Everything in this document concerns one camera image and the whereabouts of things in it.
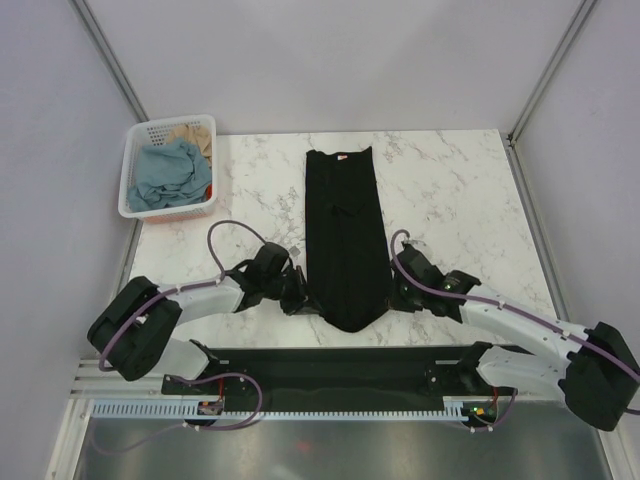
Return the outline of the black t shirt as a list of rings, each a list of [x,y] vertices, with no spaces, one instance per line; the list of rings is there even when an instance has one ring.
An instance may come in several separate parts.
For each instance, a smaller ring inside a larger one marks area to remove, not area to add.
[[[370,147],[306,153],[305,246],[325,321],[355,333],[386,313],[392,274]]]

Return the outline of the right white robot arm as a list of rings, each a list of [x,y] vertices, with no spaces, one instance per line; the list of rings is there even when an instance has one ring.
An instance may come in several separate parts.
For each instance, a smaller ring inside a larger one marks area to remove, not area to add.
[[[545,316],[497,293],[465,272],[442,273],[404,243],[391,260],[403,307],[491,332],[500,347],[475,343],[458,368],[467,392],[507,387],[563,402],[588,425],[613,431],[639,390],[639,364],[622,334]]]

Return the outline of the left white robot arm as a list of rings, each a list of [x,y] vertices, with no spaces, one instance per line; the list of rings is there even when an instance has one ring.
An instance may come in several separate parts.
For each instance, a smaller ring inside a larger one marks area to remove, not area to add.
[[[130,280],[91,325],[87,340],[101,354],[101,370],[132,382],[161,361],[179,324],[243,312],[264,299],[277,301],[288,316],[320,312],[301,267],[273,242],[211,279],[171,287],[145,276]]]

